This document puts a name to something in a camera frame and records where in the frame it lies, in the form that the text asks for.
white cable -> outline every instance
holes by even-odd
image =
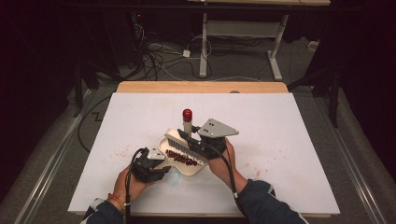
[[[140,34],[142,34],[142,38],[141,38],[142,41],[140,41],[139,46],[137,46],[138,48],[140,48],[140,46],[142,46],[142,44],[143,44],[143,39],[145,38],[145,29],[143,29],[143,27],[139,24],[136,24],[136,26],[140,28],[136,39],[139,39]]]
[[[169,52],[175,53],[175,54],[178,54],[178,55],[181,55],[181,53],[177,52],[175,49],[172,49],[172,48],[167,47],[167,46],[165,46],[165,45],[161,45],[161,44],[149,44],[149,45],[161,46],[162,48],[171,49],[172,51],[169,51]]]
[[[178,77],[174,77],[172,74],[170,74],[169,72],[168,72],[168,70],[166,70],[162,65],[160,65],[160,64],[158,64],[158,63],[155,63],[155,65],[156,66],[158,66],[158,67],[160,67],[161,69],[163,69],[163,71],[165,71],[170,77],[172,77],[173,79],[175,79],[175,80],[178,80],[178,81],[187,81],[187,80],[184,80],[184,79],[181,79],[181,78],[178,78]]]
[[[196,39],[198,39],[198,38],[201,38],[201,39],[205,40],[205,41],[209,44],[209,53],[207,53],[207,55],[206,55],[206,58],[207,58],[207,56],[209,56],[210,53],[212,52],[212,45],[210,44],[210,42],[209,42],[208,39],[203,38],[203,37],[200,36],[200,35],[198,35],[198,36],[196,36],[195,38],[193,38],[193,39],[190,41],[190,43],[192,43],[192,41],[194,41],[194,40],[196,40]]]

black cable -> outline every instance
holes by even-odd
[[[159,44],[161,45],[158,49],[149,49],[148,48],[148,50],[151,50],[151,51],[154,51],[154,52],[160,52],[160,50],[161,49],[163,49],[163,43],[162,42],[159,42]]]
[[[106,99],[110,99],[110,98],[111,98],[111,95],[110,95],[110,96],[107,96],[105,99],[102,99],[101,101],[99,101],[98,103],[96,103],[96,104],[87,112],[87,114],[84,115],[84,117],[82,118],[81,123],[78,125],[78,129],[77,129],[78,141],[79,141],[79,143],[81,144],[81,146],[84,148],[84,150],[86,150],[88,153],[90,153],[91,151],[84,145],[84,143],[82,142],[82,139],[81,139],[81,135],[80,135],[80,130],[81,130],[82,123],[84,122],[85,118],[87,118],[88,115],[90,115],[91,112],[92,112],[97,106],[99,106],[99,104],[101,104],[101,103],[102,103],[103,101],[105,101]]]
[[[156,61],[158,61],[157,59],[154,59],[154,57],[152,55],[150,55],[149,50],[146,50],[144,53],[144,56],[147,58],[146,62],[151,63],[151,65],[147,65],[146,62],[144,62],[144,66],[143,66],[143,70],[145,75],[139,79],[145,79],[145,80],[149,80],[152,77],[156,77],[157,76],[157,70],[156,70]],[[154,75],[149,76],[149,73],[154,69]]]
[[[157,81],[157,79],[158,79],[158,73],[157,73],[157,65],[156,65],[156,63],[155,63],[156,60],[154,59],[154,57],[153,57],[151,54],[149,54],[148,56],[149,56],[149,58],[151,59],[152,67],[153,67],[153,69],[154,69],[154,75],[155,75],[155,80],[154,80],[154,81]]]
[[[163,56],[161,54],[156,53],[156,52],[150,52],[150,50],[148,52],[155,56],[154,59],[155,59],[155,61],[158,62],[158,64],[162,64],[163,63]]]
[[[270,59],[269,60],[269,62],[263,67],[263,68],[261,68],[261,69],[259,69],[259,71],[257,71],[257,79],[258,80],[260,80],[260,71],[262,71],[262,70],[264,70],[266,67],[268,67],[268,65],[270,65],[271,64],[271,61],[273,60],[273,59]]]
[[[244,48],[248,48],[248,47],[257,47],[260,45],[260,43],[264,40],[264,38],[254,38],[254,39],[231,39],[229,37],[226,36],[226,38],[220,38],[217,36],[208,36],[208,40],[209,37],[212,38],[210,40],[210,45],[212,47],[212,52],[211,55],[214,56],[219,56],[219,57],[223,57],[223,56],[227,56],[229,54],[231,54],[235,49],[244,49]],[[226,45],[216,45],[216,40],[218,41],[223,41],[228,43],[229,46]],[[217,54],[215,52],[216,48],[229,48],[228,51],[226,53],[223,54]]]
[[[143,59],[141,60],[141,62],[137,65],[136,69],[132,72],[130,72],[128,75],[126,75],[124,78],[128,79],[134,75],[137,75],[140,71],[142,71],[143,68]]]
[[[178,58],[175,58],[173,60],[170,60],[170,61],[167,61],[167,62],[162,62],[162,63],[172,63],[172,62],[175,62],[175,61],[178,61],[178,60],[182,60],[182,59],[185,59],[185,57],[178,57]]]
[[[199,78],[199,79],[207,79],[207,78],[210,78],[212,76],[212,74],[213,74],[212,66],[210,65],[209,61],[207,60],[207,58],[204,56],[204,54],[202,52],[201,52],[201,55],[204,58],[204,60],[206,61],[206,64],[209,67],[210,73],[206,77],[196,77],[196,76],[194,76],[194,77]]]
[[[301,0],[298,0],[298,1],[306,7],[306,4],[304,2],[302,2]]]
[[[125,176],[125,220],[126,223],[131,223],[130,218],[131,218],[131,195],[129,194],[129,187],[131,187],[131,176],[132,176],[132,167],[134,166],[134,160],[140,152],[143,152],[143,148],[139,148],[134,155],[132,156],[131,163],[129,165],[129,170],[127,175]]]
[[[175,65],[177,65],[177,64],[180,64],[180,63],[187,63],[187,64],[189,64],[189,65],[190,65],[190,68],[191,68],[191,74],[192,74],[193,77],[195,77],[195,74],[194,74],[194,67],[193,67],[192,63],[190,63],[190,62],[185,62],[185,61],[183,61],[183,62],[174,63],[174,64],[171,64],[171,65],[165,67],[164,69],[168,69],[168,68],[173,67],[173,66],[175,66]]]
[[[180,55],[180,53],[177,52],[166,52],[166,51],[160,51],[160,50],[155,50],[155,52],[163,53],[163,54],[171,54],[171,55]]]
[[[239,197],[237,195],[235,179],[233,178],[233,167],[232,167],[231,161],[227,161],[227,159],[225,159],[225,157],[211,145],[205,144],[205,147],[209,147],[210,149],[214,150],[221,157],[221,159],[224,161],[225,165],[227,166],[228,173],[230,176],[230,182],[231,182],[230,184],[231,184],[231,190],[233,192],[233,198],[235,200],[236,206],[238,207],[239,211],[241,211],[241,213],[246,217],[245,211],[244,211],[241,203],[239,202]],[[225,149],[227,150],[228,158],[231,159],[228,148],[225,148]]]

red cap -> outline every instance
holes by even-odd
[[[190,109],[183,110],[183,121],[184,122],[192,121],[192,111]]]

dark background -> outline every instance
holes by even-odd
[[[338,16],[331,23],[327,16],[290,16],[284,40],[321,39],[307,76],[342,58],[341,87],[378,157],[395,178],[396,33],[392,22],[396,18],[389,2],[332,1],[334,7],[364,4],[366,12],[358,17]],[[118,72],[119,64],[134,60],[135,55],[128,53],[133,36],[126,31],[124,16],[89,13],[82,18],[59,10],[55,1],[2,1],[0,200],[40,137],[69,104],[66,96],[74,85],[77,64],[90,61],[98,65],[96,69]],[[146,13],[144,17],[149,29],[181,43],[188,43],[201,29],[199,14]],[[254,16],[245,19],[255,20]],[[326,80],[319,77],[310,84],[322,82]]]

gray floor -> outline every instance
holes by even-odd
[[[276,58],[286,84],[304,76],[304,71],[314,55],[306,49],[307,44],[308,41],[305,39],[295,41],[292,44],[281,44]],[[172,49],[163,50],[181,52],[184,49],[172,43],[165,45]],[[220,50],[219,47],[215,48],[215,46],[214,44],[212,55],[209,56],[213,75],[208,80],[255,81],[253,79],[257,79],[274,81],[265,55],[265,51],[273,46],[271,40],[265,39],[256,47],[235,48],[231,53],[227,53],[229,52],[227,47]],[[169,54],[162,55],[168,61],[176,58],[176,56]],[[185,61],[192,62],[194,73],[197,75],[199,62],[197,60]],[[121,68],[122,73],[127,73],[128,70],[129,68],[126,66]],[[142,74],[139,74],[133,79],[142,76]],[[187,63],[174,65],[158,74],[158,80],[175,80],[175,78],[198,80],[191,75],[191,67]],[[86,108],[91,108],[95,103],[110,95],[116,88],[117,83],[101,79],[99,90],[86,97],[86,99],[91,99],[86,102]],[[313,98],[309,87],[297,88],[293,93],[341,210],[339,216],[329,218],[310,217],[307,220],[310,223],[395,223],[395,183],[364,137],[359,123],[349,110],[347,99],[342,91],[340,92],[337,116],[339,120],[338,129],[334,129],[327,119],[326,98]],[[53,158],[52,156],[70,126],[76,121],[73,118],[76,107],[73,105],[74,99],[72,96],[71,94],[70,106],[49,127],[8,196],[0,205],[0,223],[15,222],[46,165]],[[99,112],[99,117],[102,117],[106,112],[107,103],[108,101],[104,101],[92,112]],[[101,124],[100,121],[94,121],[94,118],[95,115],[89,114],[81,125],[81,139],[87,147],[92,146]],[[347,159],[349,157],[345,155],[345,148],[352,161]],[[80,222],[81,216],[68,213],[67,207],[88,155],[88,152],[83,149],[78,141],[76,130],[74,130],[69,144],[65,147],[64,154],[61,156],[63,160],[59,163],[60,166],[54,168],[56,175],[49,180],[49,188],[43,194],[45,195],[43,200],[40,202],[39,198],[33,199],[39,206],[36,210],[33,210],[31,223]],[[362,185],[367,186],[368,190],[362,188]],[[365,200],[364,195],[370,195],[375,204],[370,203],[372,202],[370,200]],[[378,214],[373,207],[378,208],[380,213]],[[159,220],[147,221],[147,223],[157,222]],[[192,223],[192,220],[172,220],[172,223]]]

